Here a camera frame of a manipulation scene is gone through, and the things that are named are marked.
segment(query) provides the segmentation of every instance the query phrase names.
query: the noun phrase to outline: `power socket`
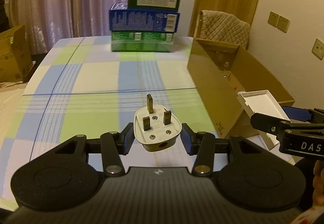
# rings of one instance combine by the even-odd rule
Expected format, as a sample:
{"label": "power socket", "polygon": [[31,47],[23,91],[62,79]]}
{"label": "power socket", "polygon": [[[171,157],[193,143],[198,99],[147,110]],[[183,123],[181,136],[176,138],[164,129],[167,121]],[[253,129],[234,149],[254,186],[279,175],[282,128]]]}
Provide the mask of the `power socket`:
{"label": "power socket", "polygon": [[280,29],[282,32],[287,33],[288,28],[290,25],[290,21],[283,16],[279,16],[277,28]]}
{"label": "power socket", "polygon": [[278,21],[279,21],[279,15],[271,11],[268,19],[268,24],[277,27]]}
{"label": "power socket", "polygon": [[320,41],[318,38],[315,41],[315,44],[312,49],[312,53],[318,57],[320,60],[324,58],[324,43]]}
{"label": "power socket", "polygon": [[147,107],[136,111],[134,135],[146,151],[155,152],[173,146],[182,125],[170,110],[162,105],[153,106],[153,98],[147,95]]}

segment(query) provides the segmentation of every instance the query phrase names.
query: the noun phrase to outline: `blue line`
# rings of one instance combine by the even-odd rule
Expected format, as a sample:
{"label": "blue line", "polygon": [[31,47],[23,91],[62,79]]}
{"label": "blue line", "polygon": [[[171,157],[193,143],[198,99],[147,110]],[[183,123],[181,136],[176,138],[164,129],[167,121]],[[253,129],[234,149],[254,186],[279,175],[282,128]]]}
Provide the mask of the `blue line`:
{"label": "blue line", "polygon": [[[79,44],[79,45],[77,46],[77,48],[74,50],[74,52],[72,53],[72,55],[71,55],[71,57],[69,58],[68,62],[67,62],[66,65],[64,66],[64,68],[63,68],[61,74],[59,75],[57,81],[55,82],[55,85],[54,85],[54,87],[53,87],[52,93],[53,93],[53,91],[54,91],[54,88],[55,88],[57,82],[59,81],[60,77],[62,76],[62,73],[64,72],[66,66],[69,64],[71,58],[73,57],[74,53],[76,52],[76,50],[78,49],[78,47],[80,46],[80,44]],[[48,101],[47,101],[47,104],[46,104],[46,106],[45,106],[45,109],[44,109],[43,115],[42,115],[42,117],[41,117],[41,119],[40,119],[40,122],[39,122],[39,125],[38,125],[38,128],[37,128],[37,132],[36,132],[36,135],[35,135],[35,139],[34,139],[33,147],[31,148],[29,161],[31,160],[31,156],[33,155],[34,146],[35,146],[36,138],[37,138],[37,135],[38,135],[38,131],[39,131],[40,127],[41,127],[42,120],[43,120],[43,118],[44,118],[44,115],[45,115],[45,112],[46,112],[47,106],[48,106],[48,104],[49,104],[49,102],[50,102],[50,100],[51,100],[52,95],[54,95],[54,94],[50,94],[50,97],[48,98]]]}
{"label": "blue line", "polygon": [[77,93],[52,93],[52,94],[25,94],[24,96],[48,96],[48,95],[84,95],[84,94],[111,94],[111,93],[132,93],[132,92],[150,92],[150,91],[169,91],[169,90],[192,90],[192,88],[180,88],[180,89],[155,89],[155,90],[121,90],[121,91],[105,91],[105,92],[77,92]]}

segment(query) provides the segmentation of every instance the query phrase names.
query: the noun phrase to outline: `screw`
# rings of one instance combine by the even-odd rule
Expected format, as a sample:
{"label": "screw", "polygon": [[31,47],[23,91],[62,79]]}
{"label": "screw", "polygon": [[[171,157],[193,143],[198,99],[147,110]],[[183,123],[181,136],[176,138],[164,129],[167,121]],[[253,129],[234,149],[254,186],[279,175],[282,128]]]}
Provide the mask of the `screw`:
{"label": "screw", "polygon": [[210,167],[205,165],[196,166],[195,171],[199,174],[207,174],[210,172]]}
{"label": "screw", "polygon": [[106,172],[109,174],[118,174],[122,171],[122,168],[120,166],[112,165],[106,167]]}

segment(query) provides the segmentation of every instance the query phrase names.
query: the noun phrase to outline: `white box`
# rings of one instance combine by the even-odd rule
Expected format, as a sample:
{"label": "white box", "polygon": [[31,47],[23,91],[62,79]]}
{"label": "white box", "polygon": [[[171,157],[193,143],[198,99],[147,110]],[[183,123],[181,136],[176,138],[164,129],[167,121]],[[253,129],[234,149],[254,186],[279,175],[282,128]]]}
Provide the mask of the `white box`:
{"label": "white box", "polygon": [[[279,103],[268,90],[240,92],[237,99],[250,117],[258,112],[290,121]],[[269,150],[279,144],[275,135],[262,131],[259,132]]]}

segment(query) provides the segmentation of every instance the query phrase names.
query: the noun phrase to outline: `stacked boxes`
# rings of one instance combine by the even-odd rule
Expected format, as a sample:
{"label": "stacked boxes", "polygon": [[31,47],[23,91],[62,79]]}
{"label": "stacked boxes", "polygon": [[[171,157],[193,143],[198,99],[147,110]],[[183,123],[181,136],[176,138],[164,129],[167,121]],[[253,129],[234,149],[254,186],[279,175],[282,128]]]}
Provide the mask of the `stacked boxes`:
{"label": "stacked boxes", "polygon": [[169,52],[180,0],[115,2],[109,11],[112,51]]}

